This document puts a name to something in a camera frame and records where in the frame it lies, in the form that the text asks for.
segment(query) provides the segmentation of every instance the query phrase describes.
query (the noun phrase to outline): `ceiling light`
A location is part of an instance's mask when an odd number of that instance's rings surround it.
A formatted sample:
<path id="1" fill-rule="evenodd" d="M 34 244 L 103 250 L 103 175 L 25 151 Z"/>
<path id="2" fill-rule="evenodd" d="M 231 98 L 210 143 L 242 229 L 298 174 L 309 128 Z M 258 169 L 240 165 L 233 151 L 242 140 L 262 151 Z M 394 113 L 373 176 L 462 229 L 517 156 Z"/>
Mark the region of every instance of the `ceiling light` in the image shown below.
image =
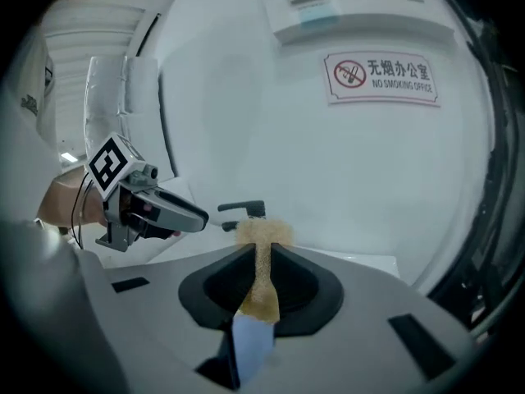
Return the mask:
<path id="1" fill-rule="evenodd" d="M 61 156 L 65 160 L 68 160 L 71 163 L 79 162 L 79 160 L 77 158 L 75 158 L 75 156 L 73 156 L 72 154 L 69 154 L 68 152 L 63 153 Z"/>

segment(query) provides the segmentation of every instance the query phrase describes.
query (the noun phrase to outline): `white surface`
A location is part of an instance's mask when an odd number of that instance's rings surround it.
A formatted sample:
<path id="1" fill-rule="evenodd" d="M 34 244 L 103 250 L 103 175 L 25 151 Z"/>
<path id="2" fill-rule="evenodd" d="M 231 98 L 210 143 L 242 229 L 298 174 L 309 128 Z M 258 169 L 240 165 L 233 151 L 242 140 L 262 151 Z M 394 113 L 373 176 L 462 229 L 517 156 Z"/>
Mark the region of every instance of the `white surface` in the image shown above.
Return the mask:
<path id="1" fill-rule="evenodd" d="M 208 225 L 206 229 L 200 233 L 186 235 L 184 239 L 168 247 L 159 256 L 149 261 L 149 263 L 163 263 L 164 261 L 183 259 L 233 245 L 235 245 L 235 233 L 233 231 L 224 232 L 221 227 Z M 359 255 L 327 250 L 316 251 L 321 254 L 331 255 L 332 257 L 376 268 L 399 278 L 399 270 L 397 269 L 395 257 L 389 255 Z"/>
<path id="2" fill-rule="evenodd" d="M 436 0 L 316 0 L 291 5 L 262 0 L 267 22 L 283 43 L 341 30 L 405 30 L 435 40 L 451 38 L 454 22 Z"/>
<path id="3" fill-rule="evenodd" d="M 456 29 L 454 39 L 379 29 L 282 47 L 261 0 L 176 0 L 153 50 L 165 132 L 212 223 L 242 218 L 215 213 L 219 204 L 264 199 L 298 245 L 395 256 L 404 281 L 422 293 L 433 288 L 482 195 L 491 105 L 450 9 L 443 0 L 425 4 L 419 11 L 434 11 Z M 441 107 L 328 106 L 321 56 L 386 47 L 427 55 Z"/>
<path id="4" fill-rule="evenodd" d="M 182 178 L 173 178 L 159 184 L 164 190 L 171 191 L 190 202 L 194 202 L 189 188 Z M 157 257 L 166 248 L 175 244 L 177 241 L 182 241 L 185 234 L 175 237 L 172 236 L 166 240 L 159 239 L 142 239 L 136 241 L 125 253 L 111 250 L 95 242 L 100 238 L 106 229 L 97 223 L 82 226 L 82 239 L 84 241 L 84 249 L 95 253 L 99 258 L 104 268 L 116 268 L 135 266 L 146 264 L 150 259 Z"/>

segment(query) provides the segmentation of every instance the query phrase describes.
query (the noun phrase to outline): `black cable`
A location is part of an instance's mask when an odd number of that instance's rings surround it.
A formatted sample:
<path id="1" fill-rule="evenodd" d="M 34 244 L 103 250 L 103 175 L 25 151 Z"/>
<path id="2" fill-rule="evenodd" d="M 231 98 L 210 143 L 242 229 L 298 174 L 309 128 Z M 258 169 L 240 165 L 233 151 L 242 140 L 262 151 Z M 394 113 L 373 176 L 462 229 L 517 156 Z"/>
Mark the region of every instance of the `black cable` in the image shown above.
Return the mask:
<path id="1" fill-rule="evenodd" d="M 75 234 L 75 208 L 76 204 L 79 201 L 80 192 L 82 191 L 82 186 L 84 185 L 85 179 L 88 177 L 88 174 L 86 173 L 84 175 L 84 178 L 82 178 L 82 182 L 80 183 L 79 190 L 76 193 L 75 202 L 73 203 L 73 208 L 71 209 L 71 230 L 73 231 L 73 237 L 75 238 L 76 244 L 80 247 L 80 242 Z"/>
<path id="2" fill-rule="evenodd" d="M 91 180 L 89 184 L 85 187 L 84 193 L 82 194 L 81 205 L 80 205 L 80 210 L 79 210 L 79 242 L 80 242 L 81 250 L 84 249 L 84 241 L 82 240 L 82 220 L 81 219 L 84 214 L 85 201 L 86 201 L 87 195 L 92 187 L 93 187 L 93 180 Z"/>
<path id="3" fill-rule="evenodd" d="M 499 210 L 498 208 L 501 207 L 499 201 L 501 200 L 501 189 L 504 184 L 504 166 L 507 160 L 505 156 L 507 151 L 505 149 L 504 135 L 504 91 L 501 89 L 501 83 L 495 70 L 494 62 L 490 57 L 494 49 L 488 48 L 486 43 L 477 36 L 468 18 L 463 13 L 462 8 L 456 0 L 446 1 L 456 13 L 461 24 L 467 31 L 468 37 L 472 40 L 475 54 L 486 74 L 491 93 L 495 125 L 495 145 L 489 158 L 486 180 L 483 188 L 483 197 L 477 211 L 477 216 L 472 224 L 467 239 L 463 243 L 463 248 L 458 257 L 450 267 L 447 274 L 441 279 L 440 283 L 438 283 L 429 295 L 430 299 L 448 309 L 446 305 L 447 302 L 454 302 L 454 300 L 447 300 L 447 298 L 449 298 L 449 296 L 447 296 L 449 289 L 455 283 L 463 281 L 464 272 L 472 262 L 473 256 L 480 246 L 483 246 L 482 242 L 486 240 L 487 236 L 490 237 L 492 235 L 498 222 L 498 220 L 494 220 L 493 217 L 494 213 L 497 213 L 497 210 Z"/>
<path id="4" fill-rule="evenodd" d="M 505 85 L 503 69 L 497 62 L 499 46 L 494 33 L 489 30 L 491 25 L 484 22 L 482 35 L 478 37 L 463 13 L 462 7 L 455 0 L 446 1 L 465 27 L 472 40 L 472 45 L 469 47 L 486 73 L 494 110 L 495 147 L 491 152 L 484 194 L 472 229 L 451 270 L 429 295 L 431 299 L 444 307 L 447 303 L 454 303 L 454 300 L 447 300 L 450 298 L 447 293 L 453 289 L 454 284 L 466 282 L 467 284 L 472 283 L 474 288 L 482 287 L 484 291 L 490 290 L 486 276 L 498 247 L 504 221 L 504 208 L 509 202 L 514 187 L 519 148 L 518 120 L 512 101 L 506 92 L 508 87 Z M 512 147 L 509 147 L 509 139 L 505 132 L 507 126 L 511 127 L 513 133 Z M 465 274 L 466 267 L 473 261 L 473 256 L 479 250 L 482 252 L 482 264 L 477 268 L 475 275 L 469 276 Z M 485 304 L 488 313 L 489 305 L 487 302 Z"/>

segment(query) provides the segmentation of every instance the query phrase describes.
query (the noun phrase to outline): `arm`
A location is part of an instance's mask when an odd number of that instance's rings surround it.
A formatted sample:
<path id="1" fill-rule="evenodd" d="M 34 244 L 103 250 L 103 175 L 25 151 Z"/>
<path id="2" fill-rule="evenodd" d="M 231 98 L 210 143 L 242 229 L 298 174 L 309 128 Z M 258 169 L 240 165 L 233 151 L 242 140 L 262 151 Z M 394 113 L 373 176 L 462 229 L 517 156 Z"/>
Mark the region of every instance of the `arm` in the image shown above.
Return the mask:
<path id="1" fill-rule="evenodd" d="M 43 197 L 39 208 L 39 218 L 57 227 L 71 227 L 71 210 L 73 209 L 78 190 L 78 186 L 68 186 L 59 181 L 53 181 L 48 188 L 48 192 Z M 74 226 L 79 224 L 81 198 L 82 194 L 79 196 L 73 214 Z M 93 188 L 86 195 L 82 224 L 95 222 L 106 226 L 102 199 L 97 190 Z"/>

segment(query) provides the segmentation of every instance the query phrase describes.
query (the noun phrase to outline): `white panel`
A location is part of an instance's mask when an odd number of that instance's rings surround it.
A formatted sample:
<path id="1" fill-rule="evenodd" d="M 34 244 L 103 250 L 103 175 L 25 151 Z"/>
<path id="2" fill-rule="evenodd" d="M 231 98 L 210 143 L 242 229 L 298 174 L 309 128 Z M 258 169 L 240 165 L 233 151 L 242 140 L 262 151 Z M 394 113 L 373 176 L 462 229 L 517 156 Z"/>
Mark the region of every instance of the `white panel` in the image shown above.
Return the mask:
<path id="1" fill-rule="evenodd" d="M 173 0 L 59 0 L 42 29 L 55 64 L 61 153 L 85 154 L 85 80 L 92 56 L 136 55 L 158 13 Z"/>
<path id="2" fill-rule="evenodd" d="M 490 149 L 491 107 L 464 37 L 445 46 L 352 30 L 280 47 L 253 1 L 176 0 L 167 16 L 154 54 L 178 174 L 211 224 L 224 221 L 219 204 L 264 199 L 298 245 L 393 255 L 428 293 L 470 230 Z M 455 28 L 442 0 L 429 1 Z M 442 107 L 328 107 L 322 57 L 386 45 L 427 54 Z M 436 274 L 418 280 L 429 264 Z"/>

